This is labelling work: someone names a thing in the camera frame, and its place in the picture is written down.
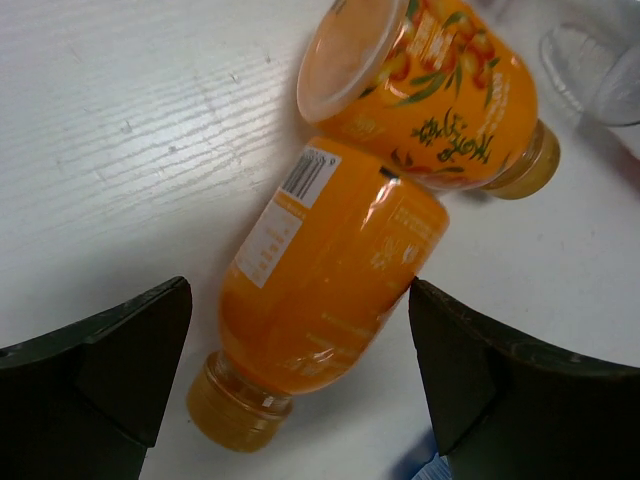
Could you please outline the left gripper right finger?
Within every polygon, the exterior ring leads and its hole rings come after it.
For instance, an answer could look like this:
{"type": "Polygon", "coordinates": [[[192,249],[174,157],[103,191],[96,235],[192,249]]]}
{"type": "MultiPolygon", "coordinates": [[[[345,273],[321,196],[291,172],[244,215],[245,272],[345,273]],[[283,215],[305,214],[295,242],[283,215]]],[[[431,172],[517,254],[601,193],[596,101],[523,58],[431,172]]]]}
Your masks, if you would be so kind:
{"type": "Polygon", "coordinates": [[[539,340],[424,280],[409,320],[456,479],[635,479],[639,371],[539,340]]]}

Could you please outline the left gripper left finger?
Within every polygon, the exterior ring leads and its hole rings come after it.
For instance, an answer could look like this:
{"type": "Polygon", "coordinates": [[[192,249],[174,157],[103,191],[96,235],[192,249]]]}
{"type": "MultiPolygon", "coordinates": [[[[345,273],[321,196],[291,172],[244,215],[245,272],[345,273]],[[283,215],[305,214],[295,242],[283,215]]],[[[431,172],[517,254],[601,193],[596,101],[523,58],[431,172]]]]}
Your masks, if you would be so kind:
{"type": "Polygon", "coordinates": [[[174,277],[1,350],[4,479],[136,479],[156,444],[189,329],[174,277]]]}

